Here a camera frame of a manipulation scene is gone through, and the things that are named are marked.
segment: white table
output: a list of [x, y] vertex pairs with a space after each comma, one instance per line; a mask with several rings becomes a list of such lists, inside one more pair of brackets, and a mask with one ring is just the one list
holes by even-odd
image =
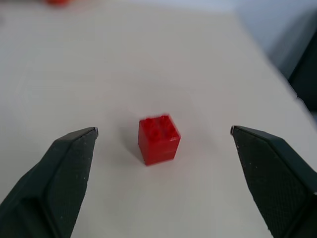
[[[0, 200], [54, 139], [98, 126], [74, 238], [268, 238], [230, 127], [281, 136], [317, 168], [313, 120], [233, 14], [120, 1], [0, 3]], [[137, 158], [168, 112], [172, 162]]]

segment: table surface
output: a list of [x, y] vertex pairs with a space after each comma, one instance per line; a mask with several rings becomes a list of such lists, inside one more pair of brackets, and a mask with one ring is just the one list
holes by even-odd
[[[72, 237], [270, 237], [232, 125], [283, 137], [317, 168], [311, 116], [233, 14], [0, 6], [0, 200], [56, 138], [100, 131]], [[145, 167], [138, 120], [165, 112], [182, 134], [176, 158]]]

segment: dark background object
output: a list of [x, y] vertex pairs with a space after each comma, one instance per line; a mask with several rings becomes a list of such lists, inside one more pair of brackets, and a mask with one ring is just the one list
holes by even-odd
[[309, 111], [317, 111], [317, 32], [315, 32], [289, 82]]
[[56, 140], [0, 205], [0, 238], [69, 238], [89, 178], [97, 128]]
[[317, 238], [317, 174], [282, 138], [242, 126], [231, 135], [274, 238]]

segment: red block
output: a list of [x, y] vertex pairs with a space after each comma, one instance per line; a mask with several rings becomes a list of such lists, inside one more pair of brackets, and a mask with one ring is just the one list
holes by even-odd
[[174, 159], [180, 138], [169, 115], [140, 120], [138, 144], [146, 165]]

